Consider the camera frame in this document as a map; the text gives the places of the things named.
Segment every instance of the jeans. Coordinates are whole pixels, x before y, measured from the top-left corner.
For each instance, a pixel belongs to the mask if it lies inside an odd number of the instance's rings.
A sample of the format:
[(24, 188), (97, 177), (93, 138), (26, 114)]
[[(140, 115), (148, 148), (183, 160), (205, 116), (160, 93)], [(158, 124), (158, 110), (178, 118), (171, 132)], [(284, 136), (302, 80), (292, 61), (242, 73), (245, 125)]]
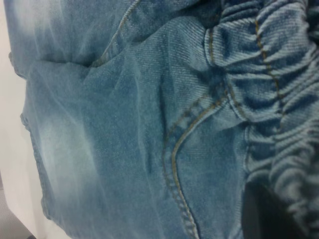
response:
[(254, 181), (319, 236), (318, 1), (4, 1), (70, 237), (241, 239)]

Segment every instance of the white surface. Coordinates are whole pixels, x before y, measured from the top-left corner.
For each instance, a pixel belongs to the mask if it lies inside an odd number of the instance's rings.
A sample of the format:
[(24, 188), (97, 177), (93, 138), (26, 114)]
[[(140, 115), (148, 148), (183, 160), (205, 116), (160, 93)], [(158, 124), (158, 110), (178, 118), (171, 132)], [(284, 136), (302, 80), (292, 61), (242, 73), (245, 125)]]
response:
[(30, 235), (31, 233), (7, 207), (4, 192), (0, 189), (0, 238), (26, 239)]
[(0, 172), (6, 201), (37, 239), (69, 239), (42, 212), (42, 190), (31, 140), (20, 121), (25, 81), (14, 73), (9, 53), (4, 5), (0, 0)]

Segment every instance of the denim fabric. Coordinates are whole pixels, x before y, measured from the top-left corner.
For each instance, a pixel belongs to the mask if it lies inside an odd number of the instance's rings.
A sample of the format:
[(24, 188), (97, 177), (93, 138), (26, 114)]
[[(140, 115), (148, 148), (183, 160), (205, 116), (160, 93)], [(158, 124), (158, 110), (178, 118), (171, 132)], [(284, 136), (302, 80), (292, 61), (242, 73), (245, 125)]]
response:
[(241, 239), (256, 181), (319, 237), (318, 6), (5, 0), (44, 214), (74, 239)]

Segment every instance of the double stitching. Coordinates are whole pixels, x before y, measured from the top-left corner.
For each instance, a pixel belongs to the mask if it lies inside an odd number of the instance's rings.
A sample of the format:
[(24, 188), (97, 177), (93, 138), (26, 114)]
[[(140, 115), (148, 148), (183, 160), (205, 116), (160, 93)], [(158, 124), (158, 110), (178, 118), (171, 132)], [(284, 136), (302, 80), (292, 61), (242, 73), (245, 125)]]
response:
[[(219, 84), (217, 87), (215, 87), (214, 90), (217, 90), (218, 88), (222, 87), (222, 83)], [(170, 180), (168, 178), (168, 175), (167, 175), (167, 171), (166, 171), (166, 166), (165, 166), (165, 158), (164, 158), (164, 155), (165, 155), (165, 150), (166, 150), (166, 147), (167, 147), (167, 143), (168, 143), (168, 140), (169, 140), (169, 137), (170, 135), (175, 131), (177, 125), (186, 117), (190, 114), (191, 110), (193, 107), (195, 107), (197, 104), (199, 104), (199, 102), (205, 98), (207, 98), (209, 96), (209, 94), (204, 94), (202, 95), (200, 98), (198, 98), (184, 113), (183, 115), (176, 121), (176, 123), (172, 126), (171, 130), (169, 130), (167, 136), (165, 137), (165, 140), (164, 140), (164, 145), (163, 145), (163, 151), (162, 151), (162, 166), (163, 166), (163, 173), (164, 173), (164, 177), (165, 177), (165, 181), (166, 181), (166, 184), (168, 185), (168, 188), (170, 189), (172, 195), (173, 195), (173, 198), (175, 199), (178, 207), (179, 207), (179, 210), (181, 213), (183, 213), (184, 211), (184, 208), (186, 210), (186, 214), (187, 214), (187, 217), (188, 217), (188, 220), (190, 221), (191, 223), (191, 226), (192, 226), (192, 233), (193, 235), (191, 235), (188, 231), (188, 235), (193, 238), (195, 237), (196, 239), (199, 238), (198, 234), (197, 234), (197, 230), (196, 230), (196, 225), (195, 225), (195, 222), (191, 216), (191, 212), (190, 212), (190, 209), (187, 205), (187, 202), (184, 198), (184, 195), (181, 191), (181, 187), (180, 187), (180, 183), (179, 183), (179, 180), (178, 180), (178, 174), (177, 174), (177, 166), (176, 166), (176, 154), (178, 152), (178, 149), (180, 147), (180, 145), (182, 144), (182, 142), (184, 141), (184, 139), (187, 137), (188, 133), (195, 127), (195, 125), (212, 109), (216, 108), (217, 106), (221, 105), (221, 103), (226, 99), (226, 96), (227, 96), (227, 91), (225, 90), (224, 92), (224, 96), (221, 97), (218, 101), (212, 103), (207, 109), (205, 109), (194, 121), (193, 123), (188, 127), (188, 129), (182, 134), (182, 136), (180, 137), (180, 139), (177, 141), (177, 143), (175, 144), (174, 146), (174, 149), (173, 149), (173, 152), (171, 154), (171, 162), (172, 162), (172, 171), (173, 171), (173, 178), (174, 178), (174, 183), (177, 187), (177, 190), (178, 190), (178, 194), (179, 194), (179, 197), (181, 198), (182, 200), (182, 205), (179, 203), (179, 200), (178, 200), (178, 195), (176, 195), (172, 189), (172, 186), (171, 186), (171, 183), (170, 183)]]
[[(210, 55), (210, 60), (212, 63), (214, 63), (214, 52), (213, 52), (213, 29), (210, 29), (209, 31), (209, 55)], [(244, 118), (247, 119), (243, 109), (240, 107), (240, 104), (236, 101), (235, 93), (233, 91), (232, 86), (227, 83), (229, 91), (230, 91), (230, 96), (234, 102), (235, 108), (238, 110), (239, 114)]]
[(105, 51), (103, 52), (102, 56), (95, 61), (94, 65), (101, 65), (103, 63), (103, 58), (105, 57), (105, 55), (107, 54), (109, 48), (111, 47), (111, 45), (113, 44), (113, 41), (115, 40), (115, 38), (117, 37), (117, 35), (120, 33), (120, 30), (122, 29), (122, 27), (124, 26), (124, 23), (127, 21), (128, 17), (131, 15), (132, 11), (137, 7), (137, 5), (140, 3), (141, 0), (135, 0), (134, 3), (132, 3), (132, 5), (127, 9), (127, 11), (125, 12), (125, 14), (123, 15), (119, 27), (116, 30), (115, 34), (112, 36), (111, 41), (109, 43), (109, 45), (106, 47)]
[(266, 68), (267, 68), (267, 73), (269, 76), (271, 76), (271, 78), (274, 80), (275, 82), (275, 87), (276, 87), (276, 93), (277, 93), (277, 98), (279, 100), (279, 111), (280, 111), (280, 114), (281, 114), (281, 119), (280, 119), (280, 122), (279, 122), (279, 128), (278, 128), (278, 131), (277, 133), (279, 133), (282, 129), (282, 119), (283, 117), (285, 116), (285, 113), (283, 111), (283, 102), (282, 102), (282, 99), (283, 99), (283, 96), (280, 94), (280, 91), (279, 91), (279, 80), (277, 79), (277, 77), (272, 73), (272, 68), (271, 68), (271, 65), (269, 63), (266, 62), (266, 58), (267, 58), (267, 53), (264, 49), (264, 46), (263, 44), (261, 43), (261, 37), (260, 35), (258, 34), (258, 31), (259, 31), (259, 24), (258, 24), (258, 21), (255, 20), (255, 25), (256, 25), (256, 37), (257, 37), (257, 45), (258, 47), (260, 48), (260, 51), (261, 51), (261, 54), (262, 54), (262, 57), (263, 57), (263, 63), (266, 65)]

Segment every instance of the orange stitching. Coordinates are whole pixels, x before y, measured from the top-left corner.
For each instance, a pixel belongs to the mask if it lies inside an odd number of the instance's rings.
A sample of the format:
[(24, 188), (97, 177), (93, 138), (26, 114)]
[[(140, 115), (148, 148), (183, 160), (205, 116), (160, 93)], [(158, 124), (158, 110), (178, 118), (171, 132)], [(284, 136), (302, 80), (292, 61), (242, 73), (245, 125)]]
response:
[(120, 25), (118, 27), (118, 29), (116, 30), (115, 34), (112, 36), (111, 41), (109, 43), (109, 45), (106, 47), (105, 51), (103, 52), (102, 56), (97, 60), (97, 62), (102, 61), (101, 58), (107, 53), (107, 51), (109, 50), (109, 48), (111, 47), (111, 44), (113, 43), (113, 41), (115, 40), (115, 38), (117, 37), (117, 35), (120, 33), (120, 30), (122, 29), (122, 27), (124, 26), (124, 23), (126, 22), (126, 20), (128, 19), (129, 15), (132, 13), (132, 11), (137, 7), (137, 5), (140, 3), (141, 0), (136, 0), (125, 12), (122, 20), (120, 21)]
[(245, 115), (243, 109), (240, 107), (239, 103), (236, 101), (236, 96), (235, 96), (235, 93), (234, 93), (234, 91), (233, 91), (232, 86), (231, 86), (229, 83), (228, 83), (227, 85), (228, 85), (228, 88), (229, 88), (229, 90), (230, 90), (230, 96), (231, 96), (231, 98), (233, 99), (233, 102), (235, 103), (236, 109), (239, 111), (239, 113), (241, 114), (241, 116), (242, 116), (243, 118), (247, 119), (247, 117), (246, 117), (246, 115)]
[(209, 53), (210, 53), (210, 60), (214, 63), (214, 56), (213, 56), (213, 32), (212, 29), (209, 33)]
[(178, 175), (177, 175), (177, 166), (176, 166), (176, 154), (177, 151), (181, 145), (181, 143), (184, 141), (184, 139), (186, 138), (186, 136), (188, 135), (188, 133), (194, 128), (194, 126), (212, 109), (216, 108), (217, 106), (219, 106), (224, 100), (225, 100), (225, 96), (222, 97), (219, 101), (217, 101), (216, 103), (212, 103), (206, 110), (204, 110), (195, 120), (194, 122), (189, 126), (189, 128), (183, 133), (183, 135), (179, 138), (179, 140), (177, 141), (174, 150), (172, 152), (171, 155), (171, 161), (172, 161), (172, 170), (173, 170), (173, 177), (174, 177), (174, 181), (175, 184), (178, 188), (178, 193), (179, 196), (181, 197), (183, 203), (184, 203), (184, 207), (186, 208), (187, 214), (188, 214), (188, 218), (192, 223), (192, 227), (193, 227), (193, 232), (195, 234), (195, 223), (191, 220), (191, 214), (190, 214), (190, 210), (189, 207), (187, 205), (187, 202), (184, 198), (184, 195), (181, 191), (181, 187), (179, 184), (179, 180), (178, 180)]
[(283, 105), (282, 98), (283, 97), (282, 97), (282, 95), (279, 92), (279, 81), (278, 81), (277, 77), (272, 73), (271, 65), (266, 62), (267, 53), (266, 53), (266, 51), (264, 49), (263, 44), (261, 43), (261, 37), (260, 37), (260, 35), (258, 35), (259, 24), (258, 24), (257, 20), (255, 20), (255, 24), (256, 24), (257, 45), (258, 45), (258, 47), (261, 50), (261, 53), (262, 53), (262, 56), (263, 56), (263, 62), (266, 65), (266, 68), (267, 68), (267, 73), (268, 73), (268, 75), (271, 76), (271, 78), (273, 78), (273, 80), (275, 82), (275, 86), (276, 86), (276, 92), (277, 92), (277, 97), (278, 97), (279, 104), (280, 104), (280, 113), (281, 113), (281, 119), (280, 119), (280, 122), (279, 122), (279, 129), (278, 129), (278, 131), (280, 131), (282, 129), (282, 119), (285, 116), (285, 113), (284, 113), (284, 111), (282, 109), (282, 105)]
[[(218, 88), (222, 87), (223, 84), (220, 83), (218, 86), (216, 86), (213, 91), (216, 91)], [(166, 172), (166, 166), (165, 166), (165, 159), (164, 159), (164, 154), (165, 154), (165, 150), (166, 150), (166, 146), (167, 146), (167, 143), (168, 143), (168, 139), (169, 139), (169, 136), (174, 132), (175, 128), (177, 127), (177, 125), (191, 112), (192, 108), (197, 105), (201, 100), (205, 99), (206, 97), (208, 97), (209, 94), (206, 93), (204, 95), (202, 95), (201, 97), (199, 97), (195, 102), (193, 102), (191, 104), (191, 106), (182, 114), (182, 116), (174, 123), (174, 125), (171, 127), (171, 129), (168, 131), (166, 137), (165, 137), (165, 140), (164, 140), (164, 144), (163, 144), (163, 150), (162, 150), (162, 155), (161, 155), (161, 160), (162, 160), (162, 166), (163, 166), (163, 174), (164, 174), (164, 178), (165, 178), (165, 182), (166, 184), (168, 185), (169, 187), (169, 190), (170, 192), (172, 193), (173, 195), (173, 198), (175, 199), (175, 201), (177, 202), (177, 205), (178, 205), (178, 208), (179, 210), (182, 212), (183, 211), (183, 208), (180, 206), (180, 204), (178, 203), (178, 199), (170, 185), (170, 181), (168, 179), (168, 175), (167, 175), (167, 172)], [(193, 226), (193, 232), (194, 232), (194, 235), (196, 235), (195, 233), (195, 225), (194, 225), (194, 222), (192, 222), (191, 220), (191, 217), (190, 217), (190, 214), (188, 214), (188, 218), (189, 220), (191, 221), (192, 223), (192, 226)]]

